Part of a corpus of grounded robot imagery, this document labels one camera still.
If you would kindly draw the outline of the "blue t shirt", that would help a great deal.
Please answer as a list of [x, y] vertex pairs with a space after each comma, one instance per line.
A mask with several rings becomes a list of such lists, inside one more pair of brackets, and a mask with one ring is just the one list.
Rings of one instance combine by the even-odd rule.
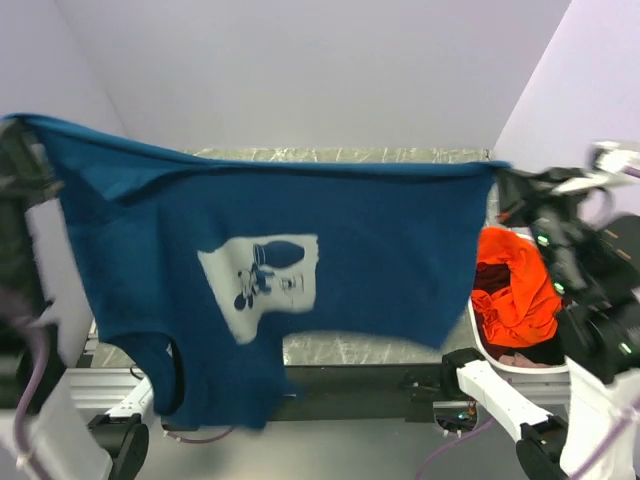
[[473, 285], [496, 165], [204, 159], [25, 115], [56, 178], [103, 342], [183, 427], [263, 428], [283, 340], [437, 348]]

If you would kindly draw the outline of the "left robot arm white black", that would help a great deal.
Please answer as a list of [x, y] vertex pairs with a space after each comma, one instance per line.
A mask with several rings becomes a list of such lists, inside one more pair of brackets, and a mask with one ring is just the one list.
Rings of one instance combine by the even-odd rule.
[[17, 119], [1, 123], [1, 470], [19, 479], [134, 479], [149, 448], [153, 398], [141, 380], [113, 408], [85, 420], [72, 387], [87, 372], [58, 352], [58, 327], [41, 323], [43, 290], [27, 212], [61, 188]]

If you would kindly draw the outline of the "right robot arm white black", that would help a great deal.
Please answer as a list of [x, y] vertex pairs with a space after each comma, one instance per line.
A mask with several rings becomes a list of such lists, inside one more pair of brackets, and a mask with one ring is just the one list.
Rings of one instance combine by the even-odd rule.
[[619, 173], [514, 169], [497, 176], [499, 220], [533, 235], [566, 306], [559, 335], [570, 381], [567, 419], [536, 406], [472, 348], [447, 354], [446, 398], [477, 401], [513, 438], [531, 479], [633, 479], [639, 430], [639, 218], [595, 228], [578, 216], [592, 191], [631, 181]]

